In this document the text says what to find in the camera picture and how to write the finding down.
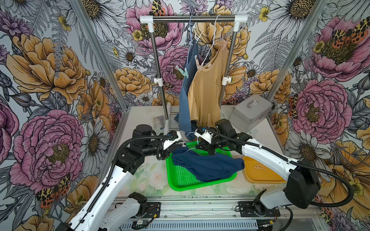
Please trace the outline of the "dark blue t-shirt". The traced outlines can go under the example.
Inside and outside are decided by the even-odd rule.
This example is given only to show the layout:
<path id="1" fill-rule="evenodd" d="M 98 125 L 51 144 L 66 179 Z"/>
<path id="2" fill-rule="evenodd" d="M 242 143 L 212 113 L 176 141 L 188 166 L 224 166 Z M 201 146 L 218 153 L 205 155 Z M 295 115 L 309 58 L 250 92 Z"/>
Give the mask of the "dark blue t-shirt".
<path id="1" fill-rule="evenodd" d="M 186 168 L 201 182 L 223 180 L 245 168 L 243 159 L 220 153 L 202 156 L 188 151 L 187 147 L 176 149 L 172 153 L 172 161 L 174 165 Z"/>

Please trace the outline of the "wooden clothespin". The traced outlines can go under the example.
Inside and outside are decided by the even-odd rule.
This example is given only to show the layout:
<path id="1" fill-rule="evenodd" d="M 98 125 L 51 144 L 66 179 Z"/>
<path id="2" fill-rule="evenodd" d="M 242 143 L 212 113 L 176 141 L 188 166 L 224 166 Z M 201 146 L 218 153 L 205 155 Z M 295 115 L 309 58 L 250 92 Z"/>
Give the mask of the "wooden clothespin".
<path id="1" fill-rule="evenodd" d="M 262 164 L 257 164 L 255 166 L 253 166 L 253 168 L 256 169 L 256 170 L 268 170 L 268 168 L 265 165 L 262 165 Z"/>

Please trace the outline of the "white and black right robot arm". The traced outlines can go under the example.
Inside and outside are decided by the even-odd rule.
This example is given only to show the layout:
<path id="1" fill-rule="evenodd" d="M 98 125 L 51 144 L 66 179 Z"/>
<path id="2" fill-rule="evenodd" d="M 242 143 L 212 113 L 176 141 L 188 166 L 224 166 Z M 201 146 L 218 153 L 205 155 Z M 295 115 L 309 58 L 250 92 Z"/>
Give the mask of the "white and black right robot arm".
<path id="1" fill-rule="evenodd" d="M 197 149 L 214 152 L 227 147 L 232 151 L 258 161 L 272 170 L 286 182 L 283 189 L 267 192 L 263 190 L 254 199 L 252 208 L 257 216 L 267 215 L 268 210 L 278 207 L 296 206 L 306 209 L 310 205 L 321 208 L 335 208 L 349 204 L 354 197 L 354 188 L 345 178 L 328 170 L 314 167 L 307 159 L 301 161 L 280 154 L 262 144 L 252 136 L 237 133 L 227 119 L 217 121 L 216 127 L 198 127 L 195 136 L 201 138 Z M 318 173 L 339 180 L 347 189 L 347 196 L 340 202 L 323 204 L 314 201 L 321 189 Z"/>

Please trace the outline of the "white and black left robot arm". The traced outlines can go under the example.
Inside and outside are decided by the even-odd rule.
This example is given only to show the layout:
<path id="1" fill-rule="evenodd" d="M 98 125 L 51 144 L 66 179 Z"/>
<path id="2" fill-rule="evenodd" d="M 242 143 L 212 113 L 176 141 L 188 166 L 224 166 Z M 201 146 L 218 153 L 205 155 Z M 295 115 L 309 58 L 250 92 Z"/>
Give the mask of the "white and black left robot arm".
<path id="1" fill-rule="evenodd" d="M 58 231 L 116 231 L 127 220 L 146 213 L 147 198 L 132 193 L 128 199 L 112 212 L 108 209 L 123 186 L 134 176 L 145 158 L 155 156 L 165 160 L 181 146 L 180 131 L 156 134 L 149 125 L 138 125 L 132 138 L 117 150 L 104 181 L 80 212 L 67 223 L 61 223 Z"/>

